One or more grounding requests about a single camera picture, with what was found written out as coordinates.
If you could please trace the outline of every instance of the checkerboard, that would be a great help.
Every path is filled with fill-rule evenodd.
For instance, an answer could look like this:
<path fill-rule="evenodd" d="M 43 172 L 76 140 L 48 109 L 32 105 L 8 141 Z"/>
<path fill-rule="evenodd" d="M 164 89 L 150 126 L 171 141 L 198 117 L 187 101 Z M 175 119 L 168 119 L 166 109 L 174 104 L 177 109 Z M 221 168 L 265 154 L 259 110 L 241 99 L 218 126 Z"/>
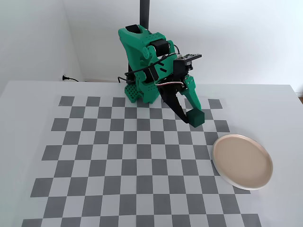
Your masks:
<path fill-rule="evenodd" d="M 160 98 L 60 97 L 21 226 L 260 227 L 242 208 L 250 191 L 224 181 L 211 160 L 214 142 L 231 133 L 222 101 L 199 99 L 205 123 L 193 128 Z"/>

